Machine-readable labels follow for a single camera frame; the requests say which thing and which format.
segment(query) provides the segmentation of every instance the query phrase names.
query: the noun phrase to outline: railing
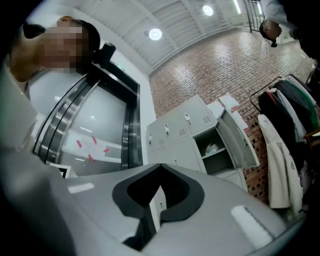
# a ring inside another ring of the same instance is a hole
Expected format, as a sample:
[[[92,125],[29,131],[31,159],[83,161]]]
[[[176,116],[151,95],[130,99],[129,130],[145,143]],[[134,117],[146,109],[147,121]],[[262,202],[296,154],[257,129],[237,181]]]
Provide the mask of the railing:
[[[264,21],[265,15],[260,2],[260,0],[243,0],[250,32],[259,31],[259,27]]]

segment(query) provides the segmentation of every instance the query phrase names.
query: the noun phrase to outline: locker door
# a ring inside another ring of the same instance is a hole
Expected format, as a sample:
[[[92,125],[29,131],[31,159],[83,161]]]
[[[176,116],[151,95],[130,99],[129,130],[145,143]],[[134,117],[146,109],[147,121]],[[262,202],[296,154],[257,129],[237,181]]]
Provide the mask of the locker door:
[[[170,148],[160,148],[148,154],[150,164],[175,164]]]
[[[178,144],[172,146],[171,152],[174,155],[173,162],[176,166],[201,172],[191,139],[184,139]]]
[[[258,157],[249,138],[245,131],[237,125],[229,110],[223,111],[216,128],[231,153],[235,168],[251,168],[259,165]]]
[[[175,109],[166,115],[163,118],[161,125],[163,126],[165,145],[170,145],[189,135],[178,109]]]
[[[210,110],[203,105],[201,99],[197,96],[184,102],[179,107],[179,111],[185,126],[188,127],[191,134],[214,124],[214,121],[209,114]]]
[[[148,151],[152,152],[165,146],[165,132],[161,121],[156,120],[147,127]]]

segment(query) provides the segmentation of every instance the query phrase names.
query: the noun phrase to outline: white jacket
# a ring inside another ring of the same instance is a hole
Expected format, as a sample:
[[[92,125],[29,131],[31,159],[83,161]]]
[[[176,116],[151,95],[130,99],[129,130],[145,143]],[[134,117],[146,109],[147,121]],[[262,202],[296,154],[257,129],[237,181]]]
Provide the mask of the white jacket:
[[[293,213],[298,215],[302,207],[303,189],[295,162],[270,120],[264,114],[260,114],[258,121],[268,155],[270,207],[291,207]]]

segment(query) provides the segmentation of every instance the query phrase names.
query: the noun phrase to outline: glass panel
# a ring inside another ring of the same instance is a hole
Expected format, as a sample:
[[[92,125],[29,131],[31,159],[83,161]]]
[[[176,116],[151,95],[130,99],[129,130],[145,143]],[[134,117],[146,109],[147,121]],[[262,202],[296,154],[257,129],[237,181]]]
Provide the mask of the glass panel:
[[[59,164],[78,176],[120,171],[126,105],[97,86],[67,131]]]

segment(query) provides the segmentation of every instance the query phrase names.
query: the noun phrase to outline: white ceiling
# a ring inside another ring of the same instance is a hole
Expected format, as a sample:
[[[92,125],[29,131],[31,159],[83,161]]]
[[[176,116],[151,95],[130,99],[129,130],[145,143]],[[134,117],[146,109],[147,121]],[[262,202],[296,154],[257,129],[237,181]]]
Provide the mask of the white ceiling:
[[[244,10],[243,0],[237,1]],[[234,0],[62,0],[61,4],[85,13],[115,33],[147,63],[147,75],[185,47],[244,19],[237,13]],[[203,5],[213,8],[213,16],[204,14]],[[162,31],[158,41],[147,35],[153,28]],[[108,40],[108,35],[101,37]]]

